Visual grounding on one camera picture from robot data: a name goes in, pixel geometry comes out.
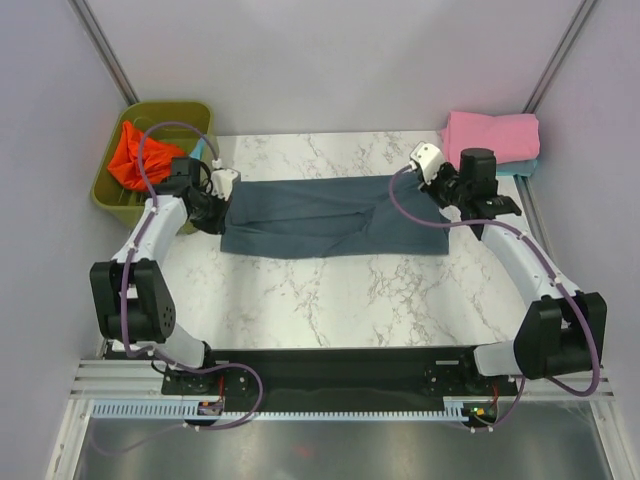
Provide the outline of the grey-blue t shirt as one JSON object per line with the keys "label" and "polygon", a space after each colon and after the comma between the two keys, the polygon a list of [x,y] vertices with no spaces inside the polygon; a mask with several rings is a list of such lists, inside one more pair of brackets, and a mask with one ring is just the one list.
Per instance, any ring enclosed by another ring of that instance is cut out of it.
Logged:
{"label": "grey-blue t shirt", "polygon": [[242,182],[220,249],[275,259],[449,252],[446,219],[412,175]]}

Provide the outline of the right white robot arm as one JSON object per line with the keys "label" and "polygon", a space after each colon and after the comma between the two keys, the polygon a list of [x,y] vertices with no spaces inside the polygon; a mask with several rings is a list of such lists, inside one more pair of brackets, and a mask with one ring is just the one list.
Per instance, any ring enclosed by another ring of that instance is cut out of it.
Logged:
{"label": "right white robot arm", "polygon": [[462,225],[500,261],[528,306],[514,339],[474,348],[473,359],[458,368],[460,386],[477,394],[494,376],[558,384],[563,375],[588,372],[591,383],[582,393],[593,393],[601,377],[606,302],[583,292],[528,233],[517,203],[498,191],[493,152],[467,149],[454,166],[437,146],[421,143],[410,158],[421,191],[439,207],[459,210]]}

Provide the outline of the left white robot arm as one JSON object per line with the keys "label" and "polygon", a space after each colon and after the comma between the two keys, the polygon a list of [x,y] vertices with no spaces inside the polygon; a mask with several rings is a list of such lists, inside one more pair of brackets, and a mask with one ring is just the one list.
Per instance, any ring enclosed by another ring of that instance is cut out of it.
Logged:
{"label": "left white robot arm", "polygon": [[96,262],[89,279],[101,335],[119,342],[130,358],[149,355],[185,370],[185,382],[208,393],[219,369],[206,359],[209,346],[178,325],[162,264],[188,222],[221,235],[240,173],[214,170],[190,157],[174,158],[170,175],[149,191],[139,222],[109,261]]}

